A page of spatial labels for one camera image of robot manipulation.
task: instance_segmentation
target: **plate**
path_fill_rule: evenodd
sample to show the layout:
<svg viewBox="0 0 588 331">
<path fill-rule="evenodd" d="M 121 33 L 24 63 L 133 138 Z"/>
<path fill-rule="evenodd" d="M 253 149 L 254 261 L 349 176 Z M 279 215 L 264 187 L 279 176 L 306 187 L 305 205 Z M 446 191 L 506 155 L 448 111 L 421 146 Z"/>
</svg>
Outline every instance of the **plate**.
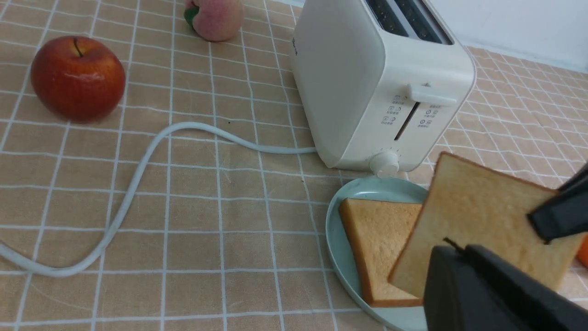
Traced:
<svg viewBox="0 0 588 331">
<path fill-rule="evenodd" d="M 427 331 L 423 307 L 372 308 L 361 297 L 361 285 L 353 252 L 341 223 L 339 206 L 346 198 L 404 203 L 423 203 L 427 190 L 400 178 L 358 178 L 337 191 L 329 204 L 326 239 L 337 277 L 351 298 L 374 319 L 393 330 Z"/>
</svg>

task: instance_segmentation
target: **white cable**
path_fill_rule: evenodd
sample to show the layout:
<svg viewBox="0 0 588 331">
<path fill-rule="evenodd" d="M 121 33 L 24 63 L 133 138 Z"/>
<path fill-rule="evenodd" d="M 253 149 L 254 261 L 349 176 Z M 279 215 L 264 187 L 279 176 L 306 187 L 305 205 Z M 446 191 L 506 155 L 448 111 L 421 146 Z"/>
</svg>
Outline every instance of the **white cable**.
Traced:
<svg viewBox="0 0 588 331">
<path fill-rule="evenodd" d="M 80 261 L 78 264 L 73 265 L 71 267 L 63 267 L 63 268 L 54 268 L 49 267 L 40 263 L 37 263 L 33 260 L 30 260 L 19 253 L 13 251 L 8 246 L 4 244 L 0 244 L 0 256 L 13 262 L 15 265 L 33 273 L 42 274 L 44 276 L 49 277 L 68 277 L 73 276 L 87 267 L 89 267 L 100 255 L 104 252 L 108 244 L 114 238 L 116 231 L 120 228 L 123 219 L 126 216 L 126 212 L 129 210 L 131 206 L 131 201 L 133 200 L 133 196 L 135 195 L 135 191 L 139 186 L 139 182 L 141 181 L 141 177 L 143 176 L 143 172 L 145 171 L 145 167 L 147 166 L 147 162 L 151 158 L 151 154 L 155 151 L 155 148 L 159 144 L 159 142 L 165 138 L 167 135 L 171 134 L 172 132 L 183 130 L 183 129 L 197 129 L 197 130 L 204 130 L 218 136 L 221 136 L 227 140 L 230 140 L 234 143 L 239 145 L 245 146 L 255 151 L 260 151 L 263 153 L 271 153 L 271 154 L 304 154 L 304 153 L 314 153 L 316 152 L 315 148 L 284 148 L 284 147 L 275 147 L 275 146 L 263 146 L 263 145 L 256 145 L 249 141 L 243 140 L 235 135 L 232 135 L 226 131 L 223 131 L 217 127 L 213 127 L 208 124 L 204 123 L 196 123 L 196 122 L 182 122 L 172 124 L 165 129 L 163 129 L 158 135 L 153 138 L 151 144 L 147 147 L 145 151 L 145 155 L 141 159 L 141 162 L 137 165 L 137 169 L 135 170 L 135 174 L 131 180 L 128 190 L 126 191 L 125 198 L 122 200 L 121 207 L 118 209 L 114 220 L 106 233 L 104 234 L 104 238 L 98 243 L 98 245 L 94 248 L 94 250 L 86 256 L 85 259 Z"/>
</svg>

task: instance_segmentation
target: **white toaster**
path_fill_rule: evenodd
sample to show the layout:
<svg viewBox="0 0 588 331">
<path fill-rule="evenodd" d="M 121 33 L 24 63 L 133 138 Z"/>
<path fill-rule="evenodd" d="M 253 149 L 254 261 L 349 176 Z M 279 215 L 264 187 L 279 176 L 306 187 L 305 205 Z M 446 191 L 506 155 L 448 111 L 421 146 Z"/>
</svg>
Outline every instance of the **white toaster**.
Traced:
<svg viewBox="0 0 588 331">
<path fill-rule="evenodd" d="M 323 162 L 379 177 L 416 168 L 476 80 L 427 0 L 306 0 L 290 64 Z"/>
</svg>

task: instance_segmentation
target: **toast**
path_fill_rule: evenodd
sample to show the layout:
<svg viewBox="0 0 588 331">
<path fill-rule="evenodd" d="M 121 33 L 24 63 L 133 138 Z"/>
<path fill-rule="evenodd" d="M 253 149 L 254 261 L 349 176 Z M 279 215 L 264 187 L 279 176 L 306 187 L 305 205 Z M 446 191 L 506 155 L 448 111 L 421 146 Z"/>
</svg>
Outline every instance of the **toast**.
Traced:
<svg viewBox="0 0 588 331">
<path fill-rule="evenodd" d="M 441 153 L 429 194 L 388 281 L 423 297 L 433 246 L 444 237 L 464 247 L 480 244 L 548 288 L 557 291 L 584 238 L 549 245 L 526 214 L 557 194 L 464 158 Z"/>
<path fill-rule="evenodd" d="M 339 207 L 362 284 L 372 307 L 413 307 L 418 298 L 387 281 L 419 214 L 420 204 L 347 198 Z"/>
</svg>

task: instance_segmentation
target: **toaster slot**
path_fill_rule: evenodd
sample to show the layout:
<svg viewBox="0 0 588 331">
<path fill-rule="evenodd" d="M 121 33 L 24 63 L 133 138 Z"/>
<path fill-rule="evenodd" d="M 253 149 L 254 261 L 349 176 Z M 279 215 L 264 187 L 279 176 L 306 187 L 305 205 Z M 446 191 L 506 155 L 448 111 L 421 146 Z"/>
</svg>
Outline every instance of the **toaster slot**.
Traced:
<svg viewBox="0 0 588 331">
<path fill-rule="evenodd" d="M 453 44 L 422 0 L 394 0 L 408 24 L 421 40 Z"/>
<path fill-rule="evenodd" d="M 408 37 L 405 27 L 398 20 L 397 15 L 392 11 L 389 0 L 365 0 L 372 10 L 377 22 L 384 31 L 391 34 Z"/>
<path fill-rule="evenodd" d="M 415 102 L 415 105 L 410 110 L 410 113 L 406 117 L 405 122 L 402 123 L 402 126 L 400 127 L 400 130 L 396 134 L 396 137 L 394 138 L 394 141 L 397 141 L 400 138 L 400 136 L 402 135 L 402 132 L 404 132 L 404 130 L 408 126 L 408 123 L 410 122 L 410 119 L 415 115 L 416 110 L 419 109 L 419 106 L 420 106 L 420 102 Z"/>
</svg>

